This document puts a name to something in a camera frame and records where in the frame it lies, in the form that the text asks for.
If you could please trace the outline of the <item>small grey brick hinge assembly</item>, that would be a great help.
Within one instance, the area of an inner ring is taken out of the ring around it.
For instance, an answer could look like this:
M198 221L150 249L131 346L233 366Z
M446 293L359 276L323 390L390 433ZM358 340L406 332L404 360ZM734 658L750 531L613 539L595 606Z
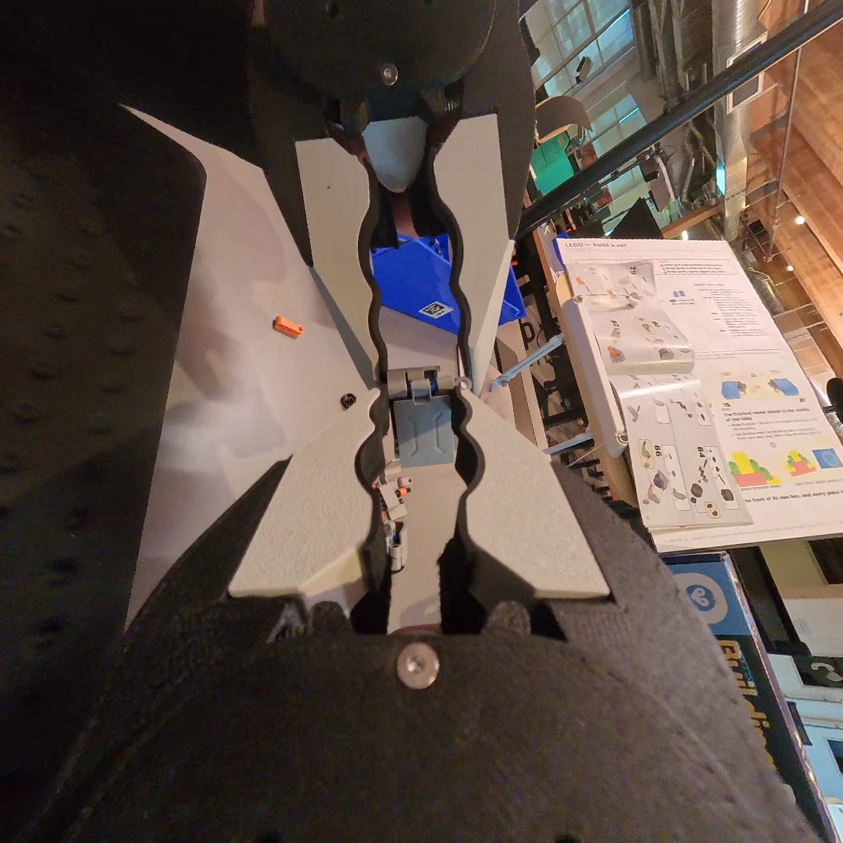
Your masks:
M467 377L439 367L390 369L386 374L396 457L406 469L452 464L456 458L451 396Z

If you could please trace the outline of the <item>white printed instruction sheet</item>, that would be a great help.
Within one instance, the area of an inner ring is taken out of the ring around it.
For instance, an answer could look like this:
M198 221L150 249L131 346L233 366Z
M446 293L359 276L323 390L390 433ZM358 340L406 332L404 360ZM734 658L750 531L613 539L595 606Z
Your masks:
M729 245L558 238L554 248L563 271L567 259L653 264L659 298L695 349L694 375L753 519L713 530L643 522L657 551L841 536L841 441Z

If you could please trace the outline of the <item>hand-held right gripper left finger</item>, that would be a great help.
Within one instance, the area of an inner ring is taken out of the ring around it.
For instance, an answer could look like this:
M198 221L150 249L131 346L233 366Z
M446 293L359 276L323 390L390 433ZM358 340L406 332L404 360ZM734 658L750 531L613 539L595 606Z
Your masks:
M391 574L372 488L385 468L389 406L376 387L296 451L227 586L231 598L334 601L362 633L385 634Z

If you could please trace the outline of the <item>blue bin with tag label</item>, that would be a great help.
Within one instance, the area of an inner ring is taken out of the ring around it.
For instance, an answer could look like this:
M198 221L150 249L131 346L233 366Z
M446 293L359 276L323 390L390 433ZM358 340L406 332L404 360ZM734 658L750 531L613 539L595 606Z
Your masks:
M449 287L451 260L447 235L400 236L397 248L371 249L371 260L385 308L458 334L460 316Z

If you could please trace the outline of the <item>brick building instruction booklet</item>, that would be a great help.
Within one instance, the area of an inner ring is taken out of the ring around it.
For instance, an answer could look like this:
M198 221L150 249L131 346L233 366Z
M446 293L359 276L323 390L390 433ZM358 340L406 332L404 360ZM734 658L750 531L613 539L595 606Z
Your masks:
M650 530L749 525L695 377L695 349L660 300L651 262L567 259L625 423L624 453Z

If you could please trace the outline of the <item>black dimpled cushion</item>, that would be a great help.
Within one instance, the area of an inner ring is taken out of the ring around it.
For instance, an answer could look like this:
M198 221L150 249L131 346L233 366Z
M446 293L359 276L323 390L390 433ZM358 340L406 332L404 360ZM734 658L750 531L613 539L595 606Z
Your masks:
M2 90L2 805L37 803L123 627L205 172L121 106Z

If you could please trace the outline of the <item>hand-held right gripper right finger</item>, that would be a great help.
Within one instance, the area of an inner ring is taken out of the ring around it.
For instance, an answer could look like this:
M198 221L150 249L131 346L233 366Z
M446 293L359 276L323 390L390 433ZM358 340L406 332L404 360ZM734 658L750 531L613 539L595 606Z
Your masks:
M444 634L476 634L493 610L610 598L548 456L469 386L453 393L456 469L466 489L439 565Z

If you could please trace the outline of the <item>person's left hand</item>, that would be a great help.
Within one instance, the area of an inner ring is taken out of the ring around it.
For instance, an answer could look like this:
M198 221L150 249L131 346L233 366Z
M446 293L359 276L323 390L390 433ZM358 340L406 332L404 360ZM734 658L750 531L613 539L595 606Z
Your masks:
M440 234L439 220L425 190L415 187L402 193L390 193L389 198L398 235L425 238Z

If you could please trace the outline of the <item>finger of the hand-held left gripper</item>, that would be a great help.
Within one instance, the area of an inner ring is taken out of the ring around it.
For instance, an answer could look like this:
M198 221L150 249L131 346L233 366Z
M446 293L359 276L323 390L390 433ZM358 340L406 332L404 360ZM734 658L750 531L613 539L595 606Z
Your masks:
M353 364L368 388L385 379L378 319L381 292L370 245L379 216L371 168L333 139L296 143L310 237L311 274Z
M432 174L434 207L447 227L448 286L458 307L458 351L473 390L482 390L514 246L497 116L458 121L435 156Z

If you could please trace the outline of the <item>dark blue toy box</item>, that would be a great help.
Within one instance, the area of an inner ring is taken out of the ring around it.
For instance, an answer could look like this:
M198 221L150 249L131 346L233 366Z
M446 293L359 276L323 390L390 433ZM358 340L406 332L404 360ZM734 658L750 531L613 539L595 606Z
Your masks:
M662 555L680 589L717 640L736 680L753 730L785 796L823 841L841 841L832 804L821 793L807 751L807 727L795 702L787 701L764 649L737 570L726 553Z

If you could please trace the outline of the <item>white document stand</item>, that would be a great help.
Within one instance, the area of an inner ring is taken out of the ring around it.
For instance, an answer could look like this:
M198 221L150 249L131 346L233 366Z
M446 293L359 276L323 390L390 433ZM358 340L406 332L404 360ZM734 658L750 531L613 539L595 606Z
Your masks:
M549 337L540 348L527 354L520 328L514 323L501 326L497 343L502 355L508 353L512 357L511 366L494 376L484 395L488 397L500 389L508 389L516 412L516 426L526 437L534 439L538 447L545 448L545 427L554 427L560 421L540 419L530 367L551 353L566 350L576 382L575 396L581 400L587 420L578 443L555 446L552 450L560 454L564 450L585 449L578 464L602 469L604 479L598 491L606 492L607 501L618 510L638 510L634 481L624 457L628 447L626 426L599 357L584 300L572 293L563 270L550 274L547 282L548 287L540 287L534 297L541 301L540 295L545 295L551 316L560 322L561 333Z

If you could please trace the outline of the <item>grey orange brick wheel assembly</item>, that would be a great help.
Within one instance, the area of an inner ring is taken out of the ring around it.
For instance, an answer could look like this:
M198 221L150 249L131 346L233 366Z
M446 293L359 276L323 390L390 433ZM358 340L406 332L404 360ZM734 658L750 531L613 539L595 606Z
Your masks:
M412 491L413 480L397 469L382 472L373 484L378 496L385 544L392 574L401 573L408 557L407 499Z

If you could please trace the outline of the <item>black metal pole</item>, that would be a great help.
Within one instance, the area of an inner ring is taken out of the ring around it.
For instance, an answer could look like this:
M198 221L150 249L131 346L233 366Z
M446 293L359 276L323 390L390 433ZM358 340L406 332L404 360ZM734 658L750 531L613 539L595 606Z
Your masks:
M729 67L710 82L695 89L676 106L599 157L594 163L575 173L563 184L543 195L521 216L516 240L530 234L565 205L584 194L590 187L615 173L624 164L661 141L670 132L693 120L735 89L755 78L814 38L837 25L842 19L842 1L825 1L794 19L785 29L757 47L743 52Z

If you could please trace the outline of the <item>black curved chair back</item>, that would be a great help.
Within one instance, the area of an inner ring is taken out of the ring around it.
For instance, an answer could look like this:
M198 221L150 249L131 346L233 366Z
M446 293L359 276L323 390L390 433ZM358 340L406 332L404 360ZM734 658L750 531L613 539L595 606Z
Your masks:
M552 140L576 126L578 133L590 132L592 122L582 103L570 96L553 96L535 106L537 145Z

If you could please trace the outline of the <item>green container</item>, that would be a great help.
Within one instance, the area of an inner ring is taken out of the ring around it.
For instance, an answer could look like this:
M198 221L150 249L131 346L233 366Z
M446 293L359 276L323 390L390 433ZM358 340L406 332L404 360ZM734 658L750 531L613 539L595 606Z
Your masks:
M570 134L565 131L545 140L533 151L531 171L538 195L548 195L580 171L576 155L569 149L570 142Z

